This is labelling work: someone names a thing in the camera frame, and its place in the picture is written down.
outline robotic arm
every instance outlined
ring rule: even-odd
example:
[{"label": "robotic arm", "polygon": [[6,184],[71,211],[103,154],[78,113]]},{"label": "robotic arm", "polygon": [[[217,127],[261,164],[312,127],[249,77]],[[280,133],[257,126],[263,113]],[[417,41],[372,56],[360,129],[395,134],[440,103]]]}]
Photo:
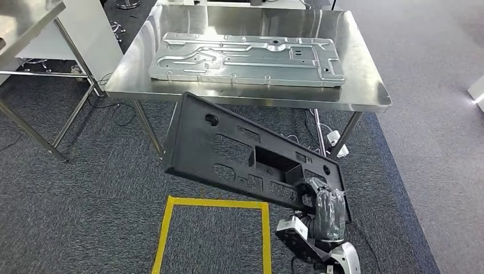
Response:
[{"label": "robotic arm", "polygon": [[[234,149],[224,143],[250,148],[245,163],[220,153]],[[344,241],[350,214],[336,162],[188,92],[164,146],[165,173],[295,210],[276,235],[313,264],[313,274],[360,274],[356,250]]]},{"label": "robotic arm", "polygon": [[300,260],[312,263],[316,274],[360,274],[358,254],[345,242],[345,200],[338,189],[331,189],[317,178],[305,179],[300,191],[314,197],[316,212],[295,212],[282,219],[276,229],[279,239]]}]

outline yellow tape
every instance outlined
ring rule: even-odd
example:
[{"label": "yellow tape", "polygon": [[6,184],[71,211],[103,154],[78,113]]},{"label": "yellow tape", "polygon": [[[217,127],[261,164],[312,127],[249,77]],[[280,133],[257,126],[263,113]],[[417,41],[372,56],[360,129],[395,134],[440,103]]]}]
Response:
[{"label": "yellow tape", "polygon": [[181,206],[197,207],[236,207],[236,208],[255,208],[262,209],[264,202],[248,202],[233,200],[211,200],[211,199],[194,199],[194,198],[173,198],[174,204]]},{"label": "yellow tape", "polygon": [[235,208],[252,208],[260,209],[262,217],[262,264],[263,274],[272,273],[271,263],[271,229],[269,227],[269,204],[265,202],[247,202],[247,201],[233,201],[233,200],[210,200],[210,199],[194,199],[194,198],[174,198],[168,196],[165,213],[163,215],[162,229],[160,232],[160,240],[158,241],[158,250],[156,251],[155,262],[151,269],[151,274],[160,274],[163,261],[163,252],[168,236],[168,228],[170,226],[171,214],[173,206],[198,206],[198,207],[235,207]]},{"label": "yellow tape", "polygon": [[263,274],[271,274],[271,228],[269,225],[269,204],[262,203],[262,265]]},{"label": "yellow tape", "polygon": [[163,252],[165,251],[166,238],[168,236],[168,228],[170,227],[171,213],[173,212],[175,198],[168,196],[165,207],[165,214],[163,215],[162,230],[160,232],[160,240],[158,241],[158,250],[156,250],[155,263],[151,274],[159,274],[162,268]]}]

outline rectangular opening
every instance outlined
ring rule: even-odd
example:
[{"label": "rectangular opening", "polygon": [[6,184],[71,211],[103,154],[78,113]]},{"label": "rectangular opening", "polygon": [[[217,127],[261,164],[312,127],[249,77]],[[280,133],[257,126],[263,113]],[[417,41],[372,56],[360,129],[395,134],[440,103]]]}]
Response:
[{"label": "rectangular opening", "polygon": [[275,152],[256,146],[256,170],[259,174],[286,184],[294,184],[304,178],[300,163]]}]

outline gray carpet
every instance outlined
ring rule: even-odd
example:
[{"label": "gray carpet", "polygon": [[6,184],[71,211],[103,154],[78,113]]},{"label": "gray carpet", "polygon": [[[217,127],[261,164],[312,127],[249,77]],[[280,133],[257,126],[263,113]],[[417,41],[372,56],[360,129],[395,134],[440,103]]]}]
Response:
[{"label": "gray carpet", "polygon": [[[119,20],[127,30],[139,28],[143,13],[149,10],[147,2],[139,14],[127,11],[137,18]],[[108,14],[125,14],[106,9]],[[128,31],[124,43],[133,36]],[[63,62],[54,65],[68,67]],[[85,88],[73,79],[12,76],[0,92],[12,108],[52,139]],[[91,99],[99,105],[117,102]],[[144,102],[144,106],[155,131],[163,136],[174,103]],[[225,107],[316,147],[304,126],[303,110]],[[198,198],[203,193],[206,198],[245,199],[165,175],[139,121],[125,127],[113,121],[129,121],[132,109],[123,106],[115,115],[113,111],[112,107],[83,108],[59,147],[70,158],[67,164],[57,162],[0,115],[1,145],[23,136],[0,152],[0,273],[148,273],[168,195]],[[343,128],[349,115],[323,111],[320,116],[323,122]],[[377,261],[382,273],[438,273],[382,136],[374,115],[366,115],[347,142],[351,154],[339,160],[353,221],[360,228],[349,227],[347,239],[358,250],[363,273],[379,273]],[[290,212],[271,205],[272,230]],[[162,271],[261,273],[259,224],[259,215],[246,209],[176,208]],[[290,273],[289,250],[274,234],[271,246],[272,272]],[[422,264],[422,255],[430,258],[427,264]],[[309,266],[300,262],[296,269],[309,273]]]},{"label": "gray carpet", "polygon": [[442,273],[482,273],[484,1],[338,0],[394,105],[378,116]]}]

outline metal plate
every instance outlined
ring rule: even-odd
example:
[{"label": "metal plate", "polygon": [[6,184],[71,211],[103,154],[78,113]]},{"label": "metal plate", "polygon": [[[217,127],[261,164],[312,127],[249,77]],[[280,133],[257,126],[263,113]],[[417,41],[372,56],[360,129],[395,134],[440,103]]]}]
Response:
[{"label": "metal plate", "polygon": [[304,212],[304,178],[344,190],[336,162],[188,92],[164,146],[166,173]]},{"label": "metal plate", "polygon": [[166,33],[152,78],[334,87],[344,84],[331,39]]}]

